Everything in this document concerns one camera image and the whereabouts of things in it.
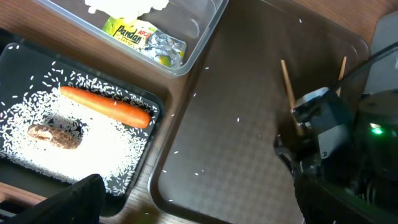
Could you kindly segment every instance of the wooden chopstick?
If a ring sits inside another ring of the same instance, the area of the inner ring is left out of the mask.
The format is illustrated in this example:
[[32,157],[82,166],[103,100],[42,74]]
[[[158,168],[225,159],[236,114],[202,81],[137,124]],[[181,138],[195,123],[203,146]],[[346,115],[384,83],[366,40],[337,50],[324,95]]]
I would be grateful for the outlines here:
[[[338,76],[338,79],[341,80],[344,77],[344,70],[346,69],[346,61],[347,61],[347,56],[344,56],[343,59],[343,64],[341,64],[341,69],[340,69],[340,74]],[[336,93],[338,96],[340,96],[341,88],[339,88]]]
[[[280,60],[280,63],[282,64],[282,70],[284,72],[284,80],[285,80],[285,87],[286,87],[286,92],[287,92],[287,99],[289,101],[289,110],[292,111],[292,110],[294,110],[294,105],[296,104],[296,99],[294,97],[293,88],[292,88],[292,84],[290,82],[289,74],[287,73],[285,60],[283,60],[283,59]],[[295,119],[294,116],[293,116],[293,120],[295,123],[297,135],[303,136],[304,131],[303,131],[303,129],[301,129],[299,123],[297,122],[297,120]]]

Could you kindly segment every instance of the plastic container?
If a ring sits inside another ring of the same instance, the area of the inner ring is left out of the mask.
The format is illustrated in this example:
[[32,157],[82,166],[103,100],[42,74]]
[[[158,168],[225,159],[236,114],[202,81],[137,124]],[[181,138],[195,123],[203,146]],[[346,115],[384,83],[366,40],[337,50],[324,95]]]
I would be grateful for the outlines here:
[[138,51],[124,45],[102,31],[109,15],[96,11],[88,12],[84,0],[38,0],[48,8],[69,18],[95,37],[111,44],[132,58],[148,63],[158,70],[173,77],[189,72],[214,31],[228,0],[170,0],[161,11],[152,9],[139,19],[148,21],[172,37],[187,43],[183,65],[180,68],[169,68],[147,58]]

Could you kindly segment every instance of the orange carrot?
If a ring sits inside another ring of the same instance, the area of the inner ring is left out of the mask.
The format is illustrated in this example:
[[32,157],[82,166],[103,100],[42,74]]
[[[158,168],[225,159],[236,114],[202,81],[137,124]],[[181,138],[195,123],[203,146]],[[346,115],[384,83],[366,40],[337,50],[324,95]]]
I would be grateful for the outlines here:
[[60,91],[64,96],[77,103],[135,128],[146,128],[151,120],[150,115],[143,109],[127,103],[69,86],[61,87]]

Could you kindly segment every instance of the green light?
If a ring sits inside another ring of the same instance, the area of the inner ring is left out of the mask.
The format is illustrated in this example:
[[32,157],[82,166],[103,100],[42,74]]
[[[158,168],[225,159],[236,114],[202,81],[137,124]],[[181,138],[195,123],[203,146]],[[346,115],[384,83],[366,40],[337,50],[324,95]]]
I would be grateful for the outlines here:
[[379,129],[379,128],[374,128],[374,129],[372,129],[372,132],[373,132],[374,134],[382,134],[382,133],[383,133],[383,131],[382,131],[381,129]]

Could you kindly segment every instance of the crumpled white paper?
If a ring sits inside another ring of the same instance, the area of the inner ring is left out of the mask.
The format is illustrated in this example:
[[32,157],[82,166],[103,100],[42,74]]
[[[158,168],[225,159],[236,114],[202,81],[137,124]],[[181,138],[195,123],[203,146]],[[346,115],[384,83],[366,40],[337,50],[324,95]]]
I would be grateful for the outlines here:
[[124,18],[125,22],[135,21],[148,13],[151,8],[162,10],[169,0],[85,0],[89,13],[103,11],[115,19]]

